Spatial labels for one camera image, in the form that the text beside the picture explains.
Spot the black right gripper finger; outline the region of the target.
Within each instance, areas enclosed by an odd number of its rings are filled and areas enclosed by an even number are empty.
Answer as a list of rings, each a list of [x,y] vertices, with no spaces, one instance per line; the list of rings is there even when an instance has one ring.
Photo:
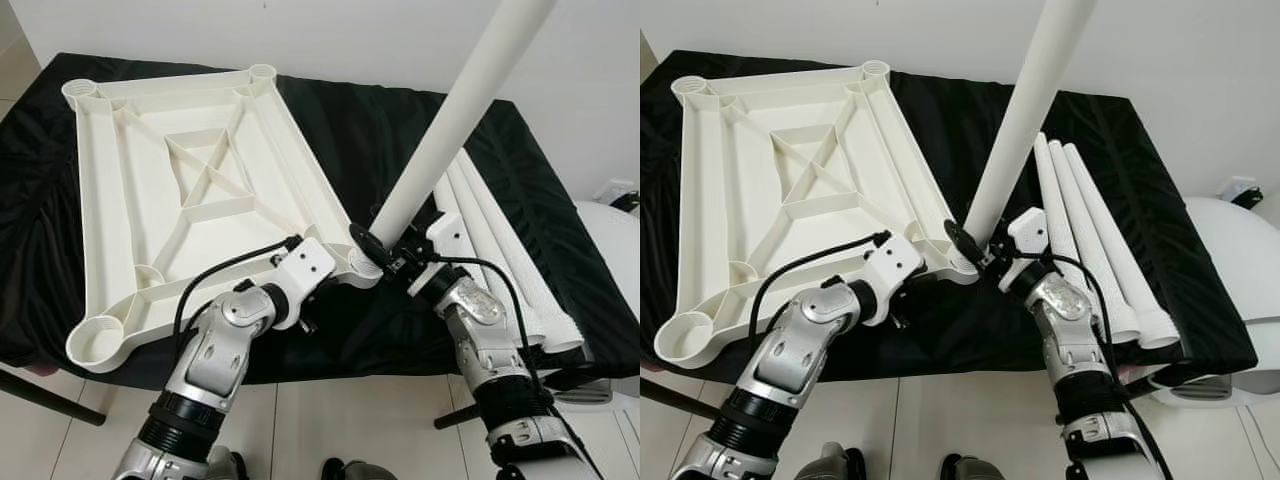
[[[956,251],[968,262],[984,262],[986,251],[977,243],[977,241],[964,230],[954,219],[947,219],[943,221],[943,229],[948,238],[952,241]]]
[[[369,229],[351,223],[348,230],[364,256],[364,262],[370,262],[383,271],[397,270],[396,256]]]

